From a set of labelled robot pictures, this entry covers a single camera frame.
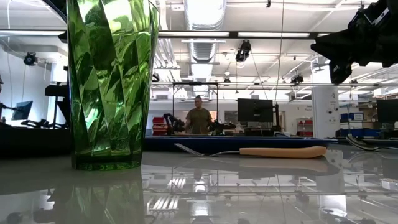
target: black monitor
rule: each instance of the black monitor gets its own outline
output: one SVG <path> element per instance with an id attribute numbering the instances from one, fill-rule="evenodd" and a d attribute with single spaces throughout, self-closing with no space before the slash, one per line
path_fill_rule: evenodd
<path id="1" fill-rule="evenodd" d="M 238 99 L 238 121 L 274 122 L 272 100 Z"/>
<path id="2" fill-rule="evenodd" d="M 12 114 L 11 120 L 26 120 L 29 117 L 30 109 L 32 108 L 33 101 L 20 102 L 16 105 L 16 110 Z"/>
<path id="3" fill-rule="evenodd" d="M 377 116 L 380 123 L 398 121 L 398 99 L 377 100 Z"/>

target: green faceted tumbler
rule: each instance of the green faceted tumbler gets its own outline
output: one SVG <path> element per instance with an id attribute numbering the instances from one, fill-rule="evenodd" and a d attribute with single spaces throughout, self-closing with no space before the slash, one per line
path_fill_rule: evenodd
<path id="1" fill-rule="evenodd" d="M 149 0 L 68 0 L 72 166 L 140 166 L 159 12 Z"/>

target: black camera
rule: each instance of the black camera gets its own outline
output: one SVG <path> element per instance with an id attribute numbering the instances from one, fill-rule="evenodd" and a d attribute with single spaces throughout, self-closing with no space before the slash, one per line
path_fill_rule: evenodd
<path id="1" fill-rule="evenodd" d="M 35 66 L 39 62 L 35 52 L 28 52 L 25 56 L 24 63 L 28 66 Z"/>

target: man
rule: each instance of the man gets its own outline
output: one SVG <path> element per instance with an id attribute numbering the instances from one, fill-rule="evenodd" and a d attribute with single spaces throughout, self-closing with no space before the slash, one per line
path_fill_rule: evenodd
<path id="1" fill-rule="evenodd" d="M 211 123 L 211 114 L 208 110 L 201 107 L 200 96 L 195 97 L 195 108 L 190 110 L 185 122 L 185 129 L 190 134 L 208 134 L 207 127 Z"/>

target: fluorescent light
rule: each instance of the fluorescent light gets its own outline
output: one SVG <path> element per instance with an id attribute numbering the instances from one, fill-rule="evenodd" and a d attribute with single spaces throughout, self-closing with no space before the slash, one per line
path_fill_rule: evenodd
<path id="1" fill-rule="evenodd" d="M 205 44 L 225 44 L 225 40 L 198 40 L 198 39 L 190 39 L 190 40 L 181 40 L 183 44 L 190 44 L 190 43 L 205 43 Z"/>
<path id="2" fill-rule="evenodd" d="M 159 31 L 159 37 L 228 37 L 229 32 L 208 31 Z"/>
<path id="3" fill-rule="evenodd" d="M 327 33 L 321 33 L 321 34 L 318 34 L 318 37 L 323 37 L 324 35 L 329 35 L 329 34 L 327 34 Z"/>
<path id="4" fill-rule="evenodd" d="M 0 35 L 5 35 L 5 36 L 13 36 L 13 35 L 19 35 L 19 36 L 58 36 L 60 34 L 63 34 L 65 30 L 59 31 L 59 30 L 0 30 Z"/>
<path id="5" fill-rule="evenodd" d="M 351 70 L 354 70 L 356 68 L 359 68 L 359 64 L 358 63 L 354 63 L 351 65 Z"/>
<path id="6" fill-rule="evenodd" d="M 293 32 L 238 32 L 238 37 L 309 37 L 310 33 L 293 33 Z"/>

